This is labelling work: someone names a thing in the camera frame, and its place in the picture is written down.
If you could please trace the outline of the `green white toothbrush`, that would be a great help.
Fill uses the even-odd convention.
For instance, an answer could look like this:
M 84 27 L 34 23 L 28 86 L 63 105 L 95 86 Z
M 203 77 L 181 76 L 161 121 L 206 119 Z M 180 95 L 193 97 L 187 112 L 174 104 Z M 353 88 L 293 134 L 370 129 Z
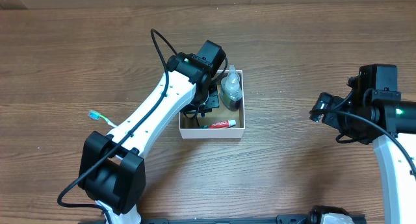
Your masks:
M 103 114 L 101 114 L 101 113 L 100 113 L 100 112 L 98 112 L 98 111 L 95 111 L 95 110 L 89 110 L 89 112 L 88 112 L 88 116 L 89 116 L 91 119 L 94 119 L 94 120 L 96 120 L 96 121 L 99 121 L 100 119 L 103 119 L 103 120 L 107 123 L 107 125 L 111 126 L 112 128 L 117 127 L 117 125 L 116 125 L 115 123 L 113 123 L 110 119 L 108 119 L 107 117 L 105 117 Z

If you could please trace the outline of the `white teal toothpaste tube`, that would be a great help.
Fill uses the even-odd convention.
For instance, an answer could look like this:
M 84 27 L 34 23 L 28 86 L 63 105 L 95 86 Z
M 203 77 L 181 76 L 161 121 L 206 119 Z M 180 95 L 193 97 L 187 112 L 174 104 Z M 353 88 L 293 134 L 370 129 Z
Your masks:
M 202 129 L 226 129 L 234 127 L 237 122 L 234 119 L 226 120 L 226 121 L 219 121 L 216 123 L 212 123 L 210 125 L 201 126 Z

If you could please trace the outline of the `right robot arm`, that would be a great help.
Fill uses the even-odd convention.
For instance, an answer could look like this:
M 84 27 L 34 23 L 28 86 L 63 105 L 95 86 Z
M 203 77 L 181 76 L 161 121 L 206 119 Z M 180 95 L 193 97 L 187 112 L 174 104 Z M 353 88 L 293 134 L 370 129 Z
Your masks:
M 371 144 L 380 169 L 386 223 L 415 222 L 415 103 L 403 101 L 398 68 L 361 66 L 345 97 L 322 92 L 310 120 L 339 131 L 338 143 Z

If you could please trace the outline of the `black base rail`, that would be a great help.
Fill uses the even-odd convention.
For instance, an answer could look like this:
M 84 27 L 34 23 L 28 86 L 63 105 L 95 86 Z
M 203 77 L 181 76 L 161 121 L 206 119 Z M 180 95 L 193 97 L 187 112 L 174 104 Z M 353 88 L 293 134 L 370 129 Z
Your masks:
M 274 218 L 217 218 L 217 219 L 143 219 L 133 209 L 119 216 L 108 210 L 104 220 L 90 223 L 143 223 L 143 224 L 307 224 L 307 223 L 352 223 L 367 224 L 365 215 L 350 215 L 342 208 L 314 206 L 308 214 L 280 214 Z

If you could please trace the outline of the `open cardboard box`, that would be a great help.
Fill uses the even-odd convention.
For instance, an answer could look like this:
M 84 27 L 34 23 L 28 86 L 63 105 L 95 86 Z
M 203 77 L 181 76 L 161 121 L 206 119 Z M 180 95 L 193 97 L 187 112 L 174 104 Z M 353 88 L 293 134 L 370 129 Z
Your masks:
M 183 114 L 179 115 L 179 132 L 182 139 L 241 139 L 246 129 L 246 116 L 244 106 L 244 79 L 242 70 L 237 70 L 240 77 L 240 87 L 242 89 L 242 98 L 236 111 L 231 111 L 219 99 L 220 107 L 214 108 L 204 117 L 199 114 L 196 119 L 190 119 Z M 228 128 L 210 129 L 204 126 L 210 126 L 214 123 L 235 123 Z

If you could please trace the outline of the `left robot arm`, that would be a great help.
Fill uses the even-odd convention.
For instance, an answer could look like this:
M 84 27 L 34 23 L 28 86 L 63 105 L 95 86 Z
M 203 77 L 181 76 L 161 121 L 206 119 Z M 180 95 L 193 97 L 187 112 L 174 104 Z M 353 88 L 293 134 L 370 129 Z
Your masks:
M 137 201 L 146 186 L 144 159 L 178 114 L 204 116 L 218 108 L 216 83 L 227 64 L 225 51 L 207 40 L 196 54 L 172 55 L 157 87 L 108 134 L 84 142 L 78 184 L 102 209 L 106 223 L 140 223 Z

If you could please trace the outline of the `clear bottle with dark liquid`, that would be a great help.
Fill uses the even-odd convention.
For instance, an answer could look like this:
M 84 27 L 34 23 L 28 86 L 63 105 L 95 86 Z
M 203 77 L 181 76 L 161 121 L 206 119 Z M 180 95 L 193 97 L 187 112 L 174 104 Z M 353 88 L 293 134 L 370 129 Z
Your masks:
M 221 80 L 220 98 L 228 110 L 234 112 L 239 109 L 242 100 L 242 88 L 240 75 L 234 65 L 230 65 L 227 76 Z

